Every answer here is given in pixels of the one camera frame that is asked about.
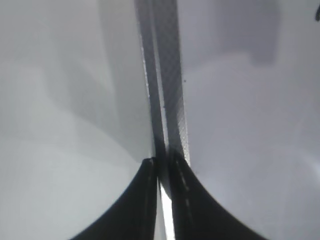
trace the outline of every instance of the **gray background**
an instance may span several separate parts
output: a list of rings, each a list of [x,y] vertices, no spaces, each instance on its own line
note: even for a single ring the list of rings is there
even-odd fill
[[[152,145],[133,0],[0,1],[1,240],[70,239]]]
[[[179,0],[191,167],[272,240],[320,239],[318,0]]]

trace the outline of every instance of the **black plastic piece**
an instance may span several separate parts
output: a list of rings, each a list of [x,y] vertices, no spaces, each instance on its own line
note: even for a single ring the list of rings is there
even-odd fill
[[[215,201],[176,152],[169,177],[176,240],[265,240]]]
[[[151,158],[143,160],[110,209],[72,240],[153,240],[156,212],[157,173],[155,159]]]
[[[320,6],[319,6],[318,9],[316,10],[315,20],[316,20],[317,22],[320,21]]]

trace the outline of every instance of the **black curved edge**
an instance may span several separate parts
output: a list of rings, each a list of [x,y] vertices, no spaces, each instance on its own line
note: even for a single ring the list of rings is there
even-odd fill
[[[156,212],[156,162],[150,158],[143,160],[119,199],[72,240],[153,240]]]
[[[320,21],[320,6],[319,6],[318,9],[316,10],[315,20],[316,20],[317,22]]]
[[[265,240],[211,197],[179,153],[170,156],[169,177],[176,240]]]

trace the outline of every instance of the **dark vertical strip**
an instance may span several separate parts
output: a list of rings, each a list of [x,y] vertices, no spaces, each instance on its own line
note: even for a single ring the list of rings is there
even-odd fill
[[[152,9],[161,67],[169,147],[189,158],[177,1],[153,0]]]

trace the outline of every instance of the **gray wall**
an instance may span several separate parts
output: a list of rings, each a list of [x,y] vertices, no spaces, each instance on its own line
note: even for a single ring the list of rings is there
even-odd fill
[[[152,144],[133,0],[0,1],[1,240],[69,239]]]
[[[318,0],[179,0],[191,167],[274,240],[320,239]]]

